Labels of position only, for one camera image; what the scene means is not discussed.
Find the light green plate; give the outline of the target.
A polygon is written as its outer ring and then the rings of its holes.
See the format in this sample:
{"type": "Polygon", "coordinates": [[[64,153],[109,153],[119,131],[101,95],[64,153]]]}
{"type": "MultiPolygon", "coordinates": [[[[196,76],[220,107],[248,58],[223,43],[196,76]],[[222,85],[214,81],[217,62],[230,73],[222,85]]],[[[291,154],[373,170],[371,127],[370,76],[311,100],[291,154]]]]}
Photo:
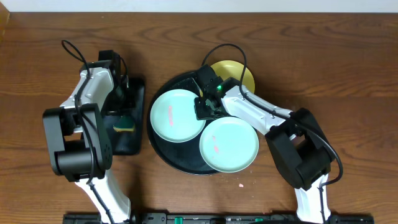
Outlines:
{"type": "Polygon", "coordinates": [[[150,124],[162,139],[181,143],[201,133],[206,121],[198,120],[195,113],[197,94],[184,89],[161,94],[150,109],[150,124]]]}
{"type": "Polygon", "coordinates": [[[254,128],[236,117],[212,121],[202,132],[199,143],[203,160],[218,172],[233,173],[247,168],[259,151],[254,128]]]}

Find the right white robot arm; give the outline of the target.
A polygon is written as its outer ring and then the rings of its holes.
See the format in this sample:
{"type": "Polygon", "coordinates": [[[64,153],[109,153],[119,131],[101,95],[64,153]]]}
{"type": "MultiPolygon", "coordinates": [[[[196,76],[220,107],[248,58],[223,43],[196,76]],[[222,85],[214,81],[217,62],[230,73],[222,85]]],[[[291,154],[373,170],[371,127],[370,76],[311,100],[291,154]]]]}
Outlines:
{"type": "Polygon", "coordinates": [[[328,223],[328,174],[333,161],[342,163],[314,115],[305,108],[275,106],[250,92],[242,80],[223,80],[209,65],[195,72],[195,82],[203,93],[195,98],[197,119],[238,118],[262,133],[279,174],[295,189],[298,219],[328,223]]]}

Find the green yellow sponge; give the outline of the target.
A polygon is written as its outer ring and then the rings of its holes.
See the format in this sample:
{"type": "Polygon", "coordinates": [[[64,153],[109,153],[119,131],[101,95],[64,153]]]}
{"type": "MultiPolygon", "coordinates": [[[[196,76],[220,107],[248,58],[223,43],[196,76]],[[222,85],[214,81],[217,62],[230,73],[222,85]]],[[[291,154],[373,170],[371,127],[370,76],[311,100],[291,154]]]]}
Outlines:
{"type": "Polygon", "coordinates": [[[124,115],[113,125],[113,129],[116,132],[134,132],[135,122],[131,116],[124,115]]]}

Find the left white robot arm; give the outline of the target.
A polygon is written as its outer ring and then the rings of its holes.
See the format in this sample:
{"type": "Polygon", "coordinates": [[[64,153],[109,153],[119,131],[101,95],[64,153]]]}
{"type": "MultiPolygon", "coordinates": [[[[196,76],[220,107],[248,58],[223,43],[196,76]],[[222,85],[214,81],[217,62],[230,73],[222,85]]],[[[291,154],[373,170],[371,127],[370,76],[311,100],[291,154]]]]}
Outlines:
{"type": "Polygon", "coordinates": [[[100,51],[98,61],[81,67],[71,96],[42,117],[53,172],[89,196],[102,223],[131,221],[131,202],[111,171],[113,146],[104,124],[104,117],[126,100],[121,64],[115,51],[100,51]]]}

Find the yellow plate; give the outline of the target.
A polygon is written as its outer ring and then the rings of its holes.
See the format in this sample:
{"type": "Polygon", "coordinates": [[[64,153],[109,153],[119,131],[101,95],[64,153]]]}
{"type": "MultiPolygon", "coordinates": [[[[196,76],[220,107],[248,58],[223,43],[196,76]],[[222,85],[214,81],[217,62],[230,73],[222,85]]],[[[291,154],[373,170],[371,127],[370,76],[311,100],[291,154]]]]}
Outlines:
{"type": "MultiPolygon", "coordinates": [[[[211,68],[215,73],[220,76],[223,80],[229,77],[233,77],[240,80],[243,64],[234,60],[222,60],[211,65],[211,68]]],[[[255,92],[255,81],[251,71],[246,68],[243,78],[243,85],[252,93],[255,92]]]]}

